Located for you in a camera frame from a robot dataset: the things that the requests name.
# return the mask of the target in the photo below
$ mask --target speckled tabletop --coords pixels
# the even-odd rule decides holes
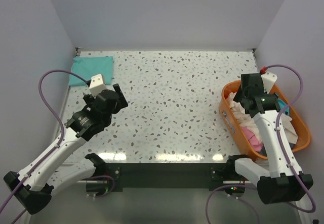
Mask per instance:
[[[112,83],[129,107],[65,163],[90,152],[106,162],[225,162],[239,154],[218,106],[222,88],[257,71],[252,52],[81,52],[114,57]],[[63,122],[82,109],[85,86],[69,90]]]

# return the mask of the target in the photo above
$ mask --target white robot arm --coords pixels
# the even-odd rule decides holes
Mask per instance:
[[[85,159],[77,165],[53,174],[76,149],[111,124],[111,115],[128,106],[118,84],[108,90],[101,74],[93,76],[90,82],[91,95],[84,95],[85,107],[73,114],[66,124],[63,141],[54,140],[32,163],[16,172],[8,172],[4,181],[16,198],[30,214],[42,210],[51,200],[51,192],[91,177],[95,171],[93,163]],[[41,159],[46,158],[35,168]]]
[[[281,120],[279,127],[276,127],[280,111],[278,95],[269,94],[276,79],[277,76],[268,71],[263,75],[260,73],[244,74],[241,76],[241,87],[234,98],[253,118],[262,137],[269,161],[268,171],[249,158],[239,158],[234,162],[235,172],[244,176],[257,187],[259,197],[265,204],[297,201],[305,194],[290,166],[294,167],[308,189],[313,185],[311,175],[303,173],[294,157]],[[278,131],[290,163],[280,147]]]

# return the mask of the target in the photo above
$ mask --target teal cloth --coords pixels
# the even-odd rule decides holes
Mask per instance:
[[[102,74],[106,85],[111,84],[113,73],[113,57],[75,57],[71,72],[90,80],[92,76]],[[69,86],[86,85],[75,76],[70,75]]]
[[[279,106],[280,106],[280,109],[283,109],[287,104],[281,100],[281,99],[278,99],[278,103],[279,103]],[[289,108],[287,108],[285,110],[285,115],[288,115],[289,116]]]

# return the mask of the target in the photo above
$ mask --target orange basket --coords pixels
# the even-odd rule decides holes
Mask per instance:
[[[222,91],[222,99],[221,103],[219,105],[219,112],[230,131],[237,148],[241,154],[248,155],[253,161],[256,161],[257,159],[264,159],[267,160],[268,158],[265,156],[260,155],[258,152],[256,152],[246,136],[244,135],[237,119],[234,117],[231,109],[229,108],[229,105],[226,101],[228,95],[230,93],[235,93],[238,91],[238,88],[240,86],[240,81],[234,81],[229,83],[228,85],[224,86]],[[274,85],[270,93],[279,93],[279,98],[282,99],[286,104],[288,104],[287,98],[284,96],[284,94],[280,91],[277,85]],[[295,131],[298,136],[297,143],[295,144],[294,148],[292,149],[293,152],[298,152],[304,148],[306,148],[310,143],[310,132],[303,122],[303,120],[300,118],[300,116],[297,114],[296,110],[293,107],[290,107],[290,117],[293,119],[291,121],[293,127],[295,128]]]

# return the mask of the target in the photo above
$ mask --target purple cable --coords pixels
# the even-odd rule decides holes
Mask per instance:
[[[271,65],[271,66],[267,66],[266,68],[272,68],[272,67],[283,67],[283,68],[287,68],[289,70],[291,70],[292,72],[294,72],[297,76],[298,76],[298,79],[299,79],[299,83],[300,83],[300,88],[299,88],[299,92],[297,94],[297,96],[290,102],[288,103],[286,106],[284,106],[278,113],[278,116],[277,116],[277,119],[276,119],[276,122],[275,122],[275,127],[279,127],[279,121],[280,121],[280,117],[281,115],[284,113],[284,111],[290,107],[293,103],[295,103],[297,101],[297,99],[300,97],[300,95],[302,94],[302,91],[304,89],[304,83],[303,83],[303,79],[301,77],[301,75],[295,70],[293,69],[292,67],[290,66],[285,66],[285,65]],[[289,159],[289,156],[285,150],[285,147],[284,147],[284,143],[282,142],[282,139],[281,139],[281,135],[280,135],[280,131],[277,130],[276,131],[277,133],[277,136],[278,136],[278,140],[279,140],[279,144],[280,144],[280,147],[281,147],[281,150],[282,150],[282,153],[283,155],[285,156],[285,159],[287,161],[288,164],[291,164],[291,161]],[[305,193],[307,194],[307,196],[309,197],[310,199],[310,202],[312,203],[312,208],[310,210],[306,210],[306,209],[303,209],[303,208],[300,208],[292,203],[288,203],[289,205],[295,207],[296,209],[300,210],[300,211],[303,211],[303,212],[306,212],[306,213],[313,213],[316,211],[316,203],[315,203],[315,200],[314,198],[312,197],[311,193],[308,191],[307,187],[304,185],[304,183],[302,182],[302,180],[299,178],[298,174],[296,173],[295,169],[293,166],[290,165],[290,169],[291,171],[293,172],[294,176],[296,177],[298,183],[300,184],[300,186],[302,187],[302,189],[305,191]]]
[[[12,223],[11,224],[15,224],[16,223],[16,221],[18,221],[19,220],[19,218],[26,212],[27,210],[26,209],[24,209],[13,221],[12,221]]]
[[[66,71],[66,70],[51,70],[51,71],[48,71],[46,72],[39,80],[39,83],[38,83],[38,92],[39,92],[39,95],[40,95],[40,98],[42,99],[42,101],[44,102],[44,104],[46,105],[46,107],[52,112],[52,114],[54,115],[54,117],[57,119],[57,121],[59,122],[60,124],[60,128],[61,128],[61,137],[59,139],[59,141],[57,142],[58,145],[60,145],[63,141],[63,138],[64,138],[64,125],[62,123],[62,120],[60,119],[60,117],[58,116],[58,114],[54,111],[54,109],[49,105],[49,103],[46,101],[45,97],[44,97],[44,94],[42,92],[42,82],[44,80],[44,78],[51,74],[51,73],[54,73],[54,72],[64,72],[64,73],[67,73],[67,74],[70,74],[70,75],[73,75],[77,78],[79,78],[80,80],[84,81],[86,84],[87,84],[87,81],[85,79],[83,79],[82,77],[80,77],[79,75],[76,75],[75,73],[73,72],[70,72],[70,71]],[[30,174],[48,157],[50,156],[53,151],[55,150],[56,148],[53,147],[47,154],[45,154],[31,169],[30,171],[27,172],[27,175],[30,176]],[[8,204],[8,202],[11,200],[11,198],[15,195],[15,193],[19,190],[19,188],[23,185],[23,183],[26,181],[26,177],[24,177],[20,183],[13,189],[13,191],[10,193],[10,195],[8,196],[8,198],[3,202],[3,204],[1,205],[0,207],[0,214],[2,213],[2,211],[4,210],[4,208],[6,207],[6,205]]]
[[[206,201],[206,205],[205,205],[205,214],[206,214],[206,219],[207,219],[207,222],[208,224],[211,224],[211,221],[209,220],[209,217],[208,217],[208,204],[209,204],[209,201],[212,197],[212,195],[214,193],[216,193],[216,191],[219,191],[219,190],[222,190],[222,189],[227,189],[227,188],[231,188],[231,187],[242,187],[242,188],[246,188],[246,189],[251,189],[251,190],[256,190],[256,187],[254,186],[246,186],[246,185],[223,185],[223,186],[220,186],[216,189],[214,189],[208,196],[207,198],[207,201]],[[246,200],[243,200],[241,198],[238,198],[239,201],[247,204],[248,206],[251,207],[252,211],[255,213],[255,215],[257,216],[257,220],[258,220],[258,224],[260,224],[260,217],[259,217],[259,214],[257,213],[257,210],[255,209],[255,207],[253,205],[251,205],[248,201]]]
[[[86,180],[96,180],[96,179],[102,178],[102,177],[110,179],[112,181],[112,187],[110,188],[110,190],[107,193],[104,193],[103,195],[98,195],[98,196],[96,196],[96,198],[104,197],[106,195],[109,195],[111,193],[111,191],[115,188],[115,180],[111,176],[107,176],[107,175],[94,176],[94,177],[86,178]]]

